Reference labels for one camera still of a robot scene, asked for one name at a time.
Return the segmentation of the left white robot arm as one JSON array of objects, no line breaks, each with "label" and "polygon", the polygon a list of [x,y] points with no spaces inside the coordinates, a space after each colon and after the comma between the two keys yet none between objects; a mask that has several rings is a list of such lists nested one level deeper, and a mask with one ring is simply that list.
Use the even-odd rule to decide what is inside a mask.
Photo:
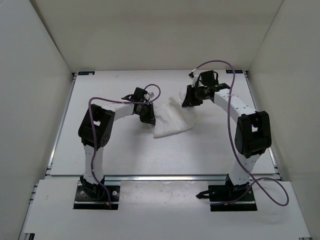
[{"label": "left white robot arm", "polygon": [[103,152],[111,138],[114,122],[132,115],[138,115],[142,123],[155,125],[153,102],[160,97],[137,87],[134,93],[121,100],[111,100],[98,96],[91,97],[88,109],[78,129],[78,136],[85,152],[85,172],[80,176],[84,192],[93,201],[105,201],[111,206],[111,194],[105,185],[103,173]]}]

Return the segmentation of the white pleated skirt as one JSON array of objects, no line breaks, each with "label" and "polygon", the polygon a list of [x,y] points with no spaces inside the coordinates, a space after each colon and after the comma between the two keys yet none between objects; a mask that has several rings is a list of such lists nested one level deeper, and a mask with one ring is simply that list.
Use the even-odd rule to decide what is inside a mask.
[{"label": "white pleated skirt", "polygon": [[162,104],[154,103],[155,125],[152,127],[154,138],[163,138],[191,129],[196,120],[194,107],[182,107],[186,90],[171,96]]}]

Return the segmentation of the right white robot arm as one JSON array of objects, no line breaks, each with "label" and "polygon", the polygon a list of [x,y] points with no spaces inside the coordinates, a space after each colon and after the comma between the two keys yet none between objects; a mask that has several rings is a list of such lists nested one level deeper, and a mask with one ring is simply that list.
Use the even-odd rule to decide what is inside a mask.
[{"label": "right white robot arm", "polygon": [[270,118],[266,111],[257,111],[245,104],[231,91],[226,83],[219,83],[214,70],[195,73],[189,77],[182,107],[196,107],[205,100],[211,100],[227,113],[227,120],[236,123],[235,134],[231,137],[232,149],[237,160],[227,175],[224,195],[236,200],[249,187],[250,173],[259,157],[271,146]]}]

